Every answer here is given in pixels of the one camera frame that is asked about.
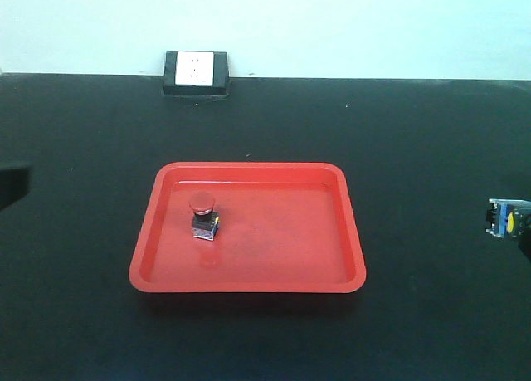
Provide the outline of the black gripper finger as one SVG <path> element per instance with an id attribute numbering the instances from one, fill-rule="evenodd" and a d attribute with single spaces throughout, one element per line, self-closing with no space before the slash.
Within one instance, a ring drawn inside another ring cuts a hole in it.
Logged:
<path id="1" fill-rule="evenodd" d="M 519 240 L 519 249 L 526 256 L 528 260 L 531 260 L 531 239 L 530 236 L 522 236 Z"/>
<path id="2" fill-rule="evenodd" d="M 30 164 L 1 164 L 0 209 L 4 210 L 26 197 L 31 188 Z"/>

